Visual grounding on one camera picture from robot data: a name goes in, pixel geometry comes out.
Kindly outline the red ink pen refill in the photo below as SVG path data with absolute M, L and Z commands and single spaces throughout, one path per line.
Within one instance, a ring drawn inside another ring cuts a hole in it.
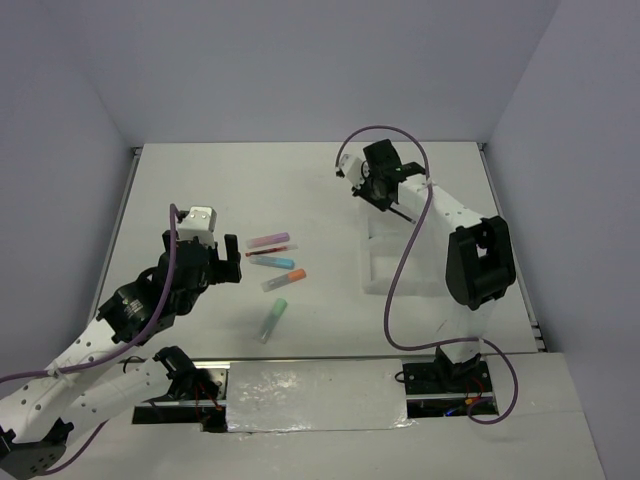
M 274 246 L 274 247 L 265 248 L 265 249 L 248 251 L 248 252 L 245 252 L 245 256 L 246 257 L 264 256 L 264 255 L 270 255 L 270 254 L 291 251 L 296 249 L 298 249 L 298 246 L 296 244 L 287 244 L 287 245 Z

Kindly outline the dark blue pen refill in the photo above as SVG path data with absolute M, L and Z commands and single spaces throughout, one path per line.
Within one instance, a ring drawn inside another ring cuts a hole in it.
M 399 216 L 400 218 L 406 220 L 407 222 L 411 223 L 411 224 L 415 224 L 416 220 L 414 220 L 412 217 L 402 213 L 401 211 L 393 208 L 393 207 L 389 207 L 388 210 L 390 212 L 392 212 L 394 215 Z

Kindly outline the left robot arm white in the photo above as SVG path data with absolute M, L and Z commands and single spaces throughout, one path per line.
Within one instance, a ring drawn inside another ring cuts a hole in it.
M 161 348 L 114 380 L 99 378 L 132 357 L 175 319 L 191 312 L 212 285 L 239 283 L 241 255 L 227 234 L 227 256 L 199 238 L 172 240 L 154 267 L 121 287 L 98 309 L 85 331 L 44 370 L 1 401 L 1 468 L 15 479 L 57 471 L 72 441 L 96 430 L 137 403 L 171 400 L 216 401 L 219 386 L 177 346 Z

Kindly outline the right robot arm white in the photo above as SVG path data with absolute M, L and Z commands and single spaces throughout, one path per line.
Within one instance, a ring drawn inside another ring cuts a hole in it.
M 362 158 L 343 155 L 337 172 L 346 176 L 353 196 L 381 212 L 392 212 L 414 225 L 391 277 L 383 313 L 383 331 L 391 334 L 390 313 L 400 277 L 418 236 L 428 236 L 429 267 L 439 292 L 452 312 L 431 343 L 435 380 L 457 391 L 475 374 L 481 359 L 481 338 L 493 313 L 516 281 L 507 222 L 468 209 L 437 186 L 427 161 L 401 160 L 388 139 L 366 146 Z

